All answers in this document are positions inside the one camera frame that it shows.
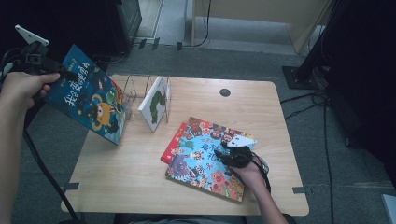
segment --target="gray floor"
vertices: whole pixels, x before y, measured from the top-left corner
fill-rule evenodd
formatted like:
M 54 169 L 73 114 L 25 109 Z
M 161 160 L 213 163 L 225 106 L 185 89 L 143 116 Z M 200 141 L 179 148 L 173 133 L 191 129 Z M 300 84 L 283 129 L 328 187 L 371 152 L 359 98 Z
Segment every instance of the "gray floor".
M 184 3 L 184 0 L 164 1 L 156 31 L 161 45 L 156 50 L 152 50 L 150 45 L 143 49 L 133 48 L 128 57 L 111 64 L 107 72 L 110 75 L 152 74 L 272 81 L 276 84 L 280 100 L 312 92 L 290 90 L 287 86 L 281 67 L 299 66 L 304 61 L 307 48 L 302 55 L 297 55 L 283 24 L 210 20 L 210 42 L 200 48 L 188 48 L 191 20 L 184 20 Z M 249 26 L 254 27 L 253 30 L 258 27 L 264 29 L 266 35 L 262 32 L 250 35 Z M 226 27 L 230 29 L 217 32 Z M 232 33 L 236 34 L 233 35 L 236 39 L 225 35 Z M 184 46 L 181 51 L 176 49 L 179 41 Z M 312 105 L 311 99 L 304 98 L 285 103 L 282 109 L 286 117 L 309 105 Z M 297 223 L 331 223 L 331 185 L 324 145 L 323 112 L 323 107 L 317 106 L 287 120 L 310 207 L 307 216 L 295 218 Z M 389 223 L 381 195 L 396 195 L 396 191 L 382 163 L 364 149 L 347 148 L 343 130 L 331 107 L 327 108 L 326 114 L 334 223 Z M 28 131 L 50 172 L 61 185 L 67 183 L 87 130 L 45 105 Z M 21 183 L 13 222 L 58 223 L 69 218 L 60 209 L 60 204 L 55 190 L 37 168 L 28 147 L 23 145 Z M 85 214 L 88 223 L 97 224 L 112 223 L 113 217 L 114 214 Z M 248 217 L 247 221 L 260 223 L 261 220 Z

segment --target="children's book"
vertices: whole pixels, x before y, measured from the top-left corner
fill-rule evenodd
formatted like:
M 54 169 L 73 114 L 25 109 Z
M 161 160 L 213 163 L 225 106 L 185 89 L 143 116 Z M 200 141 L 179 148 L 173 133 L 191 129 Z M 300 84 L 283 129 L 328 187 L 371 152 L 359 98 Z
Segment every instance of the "children's book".
M 215 150 L 227 153 L 221 142 L 228 143 L 235 135 L 253 139 L 251 134 L 191 117 L 165 175 L 178 183 L 242 202 L 244 184 L 215 155 Z
M 169 143 L 168 147 L 166 148 L 165 152 L 161 156 L 161 161 L 166 163 L 171 162 L 172 158 L 178 154 L 179 152 L 183 152 L 183 149 L 178 147 L 178 142 L 181 136 L 187 137 L 187 139 L 191 139 L 189 133 L 184 132 L 186 129 L 187 123 L 181 123 L 180 127 L 177 129 L 175 136 L 172 138 L 171 142 Z
M 157 77 L 137 110 L 152 132 L 155 132 L 166 111 L 169 85 L 164 77 Z
M 125 122 L 121 88 L 76 45 L 63 66 L 78 74 L 78 81 L 61 77 L 51 84 L 45 102 L 118 145 Z

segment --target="colorful book cover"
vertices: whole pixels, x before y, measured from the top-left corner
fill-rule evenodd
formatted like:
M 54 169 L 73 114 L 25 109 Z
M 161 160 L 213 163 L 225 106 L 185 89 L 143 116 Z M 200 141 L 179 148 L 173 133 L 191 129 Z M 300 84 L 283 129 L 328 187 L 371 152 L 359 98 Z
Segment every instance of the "colorful book cover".
M 45 102 L 118 145 L 125 122 L 120 87 L 76 45 L 63 66 L 78 74 L 78 82 L 61 78 L 51 85 Z
M 191 139 L 191 135 L 184 132 L 184 130 L 186 129 L 186 125 L 187 123 L 181 123 L 180 127 L 177 129 L 175 136 L 172 138 L 165 152 L 161 156 L 161 161 L 169 163 L 176 154 L 184 152 L 183 149 L 180 149 L 178 147 L 178 141 L 180 140 L 181 136 L 187 137 L 187 139 Z
M 143 99 L 142 104 L 137 109 L 142 114 L 152 132 L 157 129 L 166 111 L 166 93 L 169 92 L 168 87 L 168 82 L 164 77 L 157 77 L 146 94 L 145 99 Z
M 191 117 L 178 142 L 165 175 L 176 182 L 242 202 L 244 184 L 221 163 L 215 150 L 227 153 L 221 142 L 228 143 L 236 134 L 253 139 L 248 133 Z

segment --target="book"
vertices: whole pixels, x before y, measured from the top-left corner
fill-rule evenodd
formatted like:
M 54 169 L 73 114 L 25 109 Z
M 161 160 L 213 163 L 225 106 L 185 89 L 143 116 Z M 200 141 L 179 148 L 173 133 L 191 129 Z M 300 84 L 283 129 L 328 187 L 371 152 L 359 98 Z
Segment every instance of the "book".
M 78 74 L 78 82 L 61 77 L 51 84 L 44 101 L 118 145 L 125 123 L 121 88 L 76 45 L 63 66 Z
M 155 132 L 166 111 L 169 85 L 164 77 L 157 77 L 137 109 L 152 132 Z
M 222 147 L 221 142 L 228 143 L 237 134 L 254 139 L 253 135 L 193 117 L 189 118 L 183 132 L 186 134 L 179 138 L 178 153 L 169 163 L 165 176 L 178 183 L 242 202 L 244 184 L 215 155 L 215 150 L 227 153 L 228 149 Z
M 178 141 L 180 140 L 181 136 L 188 137 L 189 133 L 184 132 L 186 129 L 187 123 L 181 123 L 180 127 L 177 129 L 175 136 L 172 138 L 171 142 L 169 143 L 168 147 L 166 148 L 165 152 L 161 156 L 161 161 L 166 163 L 171 162 L 172 158 L 178 154 L 179 152 L 184 152 L 183 149 L 178 147 Z

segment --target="blue book cover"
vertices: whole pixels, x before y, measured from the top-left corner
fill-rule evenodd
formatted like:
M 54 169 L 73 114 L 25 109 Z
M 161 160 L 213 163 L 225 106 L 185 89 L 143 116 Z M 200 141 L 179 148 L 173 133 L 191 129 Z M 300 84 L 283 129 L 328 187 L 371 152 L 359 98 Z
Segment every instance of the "blue book cover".
M 78 74 L 78 81 L 61 77 L 51 85 L 45 102 L 118 145 L 125 122 L 121 88 L 76 45 L 63 66 Z
M 215 150 L 227 153 L 221 142 L 228 143 L 235 135 L 253 139 L 249 133 L 191 117 L 165 175 L 190 187 L 242 202 L 244 184 L 215 155 Z

